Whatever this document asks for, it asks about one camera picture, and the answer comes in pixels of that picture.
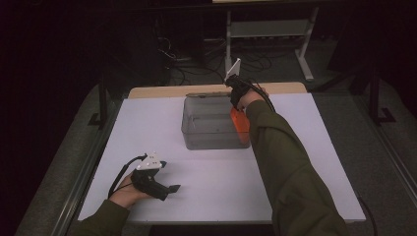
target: desk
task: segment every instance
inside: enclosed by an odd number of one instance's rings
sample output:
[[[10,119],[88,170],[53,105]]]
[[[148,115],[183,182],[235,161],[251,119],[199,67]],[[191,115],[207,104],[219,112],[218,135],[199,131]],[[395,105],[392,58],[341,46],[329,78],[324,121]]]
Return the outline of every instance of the desk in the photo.
[[[340,215],[349,222],[365,220],[312,96],[299,83],[262,86],[269,92],[277,112],[288,120],[305,145]],[[184,95],[191,91],[225,89],[228,88],[133,89],[129,99],[123,102],[79,220],[95,213],[125,163],[145,152],[156,151],[162,160],[168,162],[155,176],[156,181],[166,186],[182,186],[165,202],[145,200],[135,205],[130,221],[151,224],[269,223],[271,208],[251,148],[185,148],[181,133]],[[159,97],[149,98],[147,93]]]

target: green jacket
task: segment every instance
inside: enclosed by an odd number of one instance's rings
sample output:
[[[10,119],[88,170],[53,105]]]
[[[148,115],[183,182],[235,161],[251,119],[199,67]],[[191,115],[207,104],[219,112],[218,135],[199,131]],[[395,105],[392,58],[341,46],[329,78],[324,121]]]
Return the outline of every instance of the green jacket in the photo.
[[[276,235],[348,235],[328,188],[303,145],[280,115],[263,101],[246,109],[252,148],[272,206]],[[129,212],[110,201],[85,219],[76,235],[121,233]]]

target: dark green sleeve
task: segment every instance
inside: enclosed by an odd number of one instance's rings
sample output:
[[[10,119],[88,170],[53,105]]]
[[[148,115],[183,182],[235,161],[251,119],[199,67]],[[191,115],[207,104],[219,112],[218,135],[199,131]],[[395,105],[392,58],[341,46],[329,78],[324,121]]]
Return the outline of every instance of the dark green sleeve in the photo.
[[[94,215],[83,220],[74,235],[121,235],[128,216],[127,209],[105,200]]]
[[[275,234],[348,235],[327,186],[286,120],[261,100],[252,102],[246,115]]]

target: plastic bin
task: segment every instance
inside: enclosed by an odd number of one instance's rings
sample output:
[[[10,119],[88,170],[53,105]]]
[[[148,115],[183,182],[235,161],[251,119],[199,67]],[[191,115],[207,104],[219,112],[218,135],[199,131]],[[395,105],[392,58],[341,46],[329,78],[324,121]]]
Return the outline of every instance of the plastic bin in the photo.
[[[188,149],[248,148],[248,132],[237,132],[230,117],[228,96],[187,97],[182,133]]]

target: desk in background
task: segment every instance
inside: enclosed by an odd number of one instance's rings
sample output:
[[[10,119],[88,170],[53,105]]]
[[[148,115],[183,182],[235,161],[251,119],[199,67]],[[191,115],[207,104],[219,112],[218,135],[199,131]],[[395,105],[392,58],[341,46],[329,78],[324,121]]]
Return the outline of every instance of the desk in background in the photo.
[[[341,216],[346,221],[365,220],[312,96],[299,83],[262,86],[269,92],[277,112],[288,120],[305,145]],[[188,150],[185,147],[181,133],[185,94],[228,89],[224,86],[133,89],[123,102],[79,220],[95,213],[125,163],[145,152],[156,151],[168,162],[155,176],[156,181],[166,186],[182,186],[165,202],[145,200],[135,205],[130,221],[269,223],[271,208],[251,148]],[[277,91],[295,93],[274,94]]]

